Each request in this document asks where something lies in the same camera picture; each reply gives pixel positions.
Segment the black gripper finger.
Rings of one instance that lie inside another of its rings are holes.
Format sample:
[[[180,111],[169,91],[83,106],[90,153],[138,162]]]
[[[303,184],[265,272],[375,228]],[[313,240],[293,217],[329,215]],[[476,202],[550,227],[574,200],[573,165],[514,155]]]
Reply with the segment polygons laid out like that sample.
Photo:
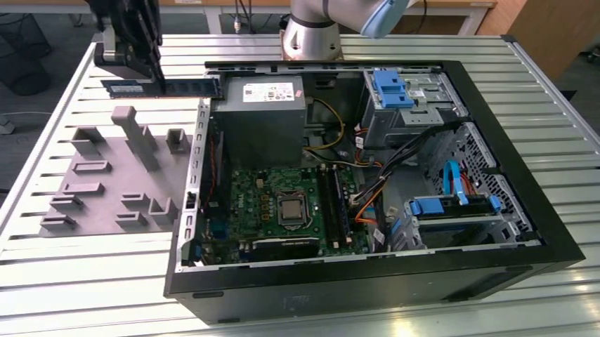
[[[94,50],[95,65],[117,77],[149,81],[153,79],[150,66],[137,59],[130,47],[128,42],[120,41],[116,30],[106,29]]]
[[[148,91],[157,97],[166,94],[165,75],[161,66],[160,40],[156,26],[145,20],[134,21],[133,66],[137,75],[134,78],[144,81],[150,87]]]

